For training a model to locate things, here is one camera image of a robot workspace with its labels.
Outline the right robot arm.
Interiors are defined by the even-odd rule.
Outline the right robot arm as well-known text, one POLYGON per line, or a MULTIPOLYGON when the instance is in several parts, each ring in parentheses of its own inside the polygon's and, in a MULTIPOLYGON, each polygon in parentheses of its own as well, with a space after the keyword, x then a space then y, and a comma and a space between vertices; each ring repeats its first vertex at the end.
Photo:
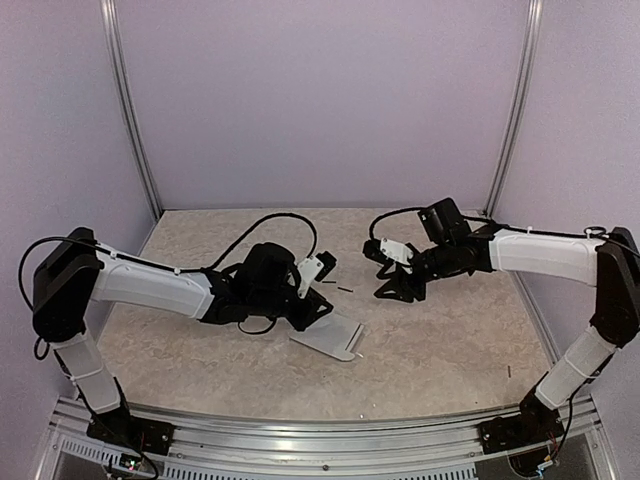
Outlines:
POLYGON ((377 276, 383 284, 374 293, 379 299, 423 301, 428 283, 476 272, 534 273, 595 288, 586 330, 533 388, 511 423, 518 442, 535 442, 550 427, 549 412, 569 401, 639 333, 639 251, 633 236, 619 227, 573 234, 475 219, 462 214, 452 198, 413 211, 432 244, 425 250, 368 232, 363 253, 381 266, 377 276), (474 222, 479 228, 472 228, 474 222))

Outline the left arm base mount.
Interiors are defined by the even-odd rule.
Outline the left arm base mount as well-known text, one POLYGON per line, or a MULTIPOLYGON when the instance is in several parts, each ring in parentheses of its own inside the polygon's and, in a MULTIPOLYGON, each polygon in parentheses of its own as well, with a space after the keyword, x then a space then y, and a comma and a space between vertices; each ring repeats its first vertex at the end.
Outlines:
POLYGON ((88 428, 90 438, 131 450, 166 456, 175 426, 171 423, 140 417, 93 419, 88 428))

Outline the white paper box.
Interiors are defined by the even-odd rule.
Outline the white paper box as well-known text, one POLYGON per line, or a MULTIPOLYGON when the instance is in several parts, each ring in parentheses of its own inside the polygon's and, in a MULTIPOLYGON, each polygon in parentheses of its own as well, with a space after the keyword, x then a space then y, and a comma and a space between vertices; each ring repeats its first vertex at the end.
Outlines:
POLYGON ((304 332, 290 332, 289 339, 338 361, 350 362, 356 358, 354 348, 364 328, 361 322, 330 313, 304 332))

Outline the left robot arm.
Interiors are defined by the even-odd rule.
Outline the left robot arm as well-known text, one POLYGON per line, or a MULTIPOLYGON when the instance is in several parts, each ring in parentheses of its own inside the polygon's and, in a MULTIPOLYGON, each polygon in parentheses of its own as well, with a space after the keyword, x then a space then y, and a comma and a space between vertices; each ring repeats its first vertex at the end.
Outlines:
POLYGON ((336 266, 329 252, 302 260, 281 245, 254 245, 245 259, 221 271, 181 269, 112 250, 80 227, 54 238, 56 248, 33 275, 32 325, 70 374, 102 430, 121 445, 140 434, 137 418, 87 331, 92 301, 138 305, 213 325, 240 325, 250 317, 284 319, 298 332, 332 312, 312 284, 336 266))

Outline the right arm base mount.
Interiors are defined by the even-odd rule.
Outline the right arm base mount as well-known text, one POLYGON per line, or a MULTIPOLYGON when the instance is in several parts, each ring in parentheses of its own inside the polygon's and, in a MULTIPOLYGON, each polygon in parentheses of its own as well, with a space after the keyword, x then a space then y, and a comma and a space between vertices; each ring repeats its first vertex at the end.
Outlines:
POLYGON ((481 422, 477 429, 485 455, 546 442, 551 436, 558 439, 564 434, 559 418, 539 425, 526 421, 522 414, 495 417, 481 422))

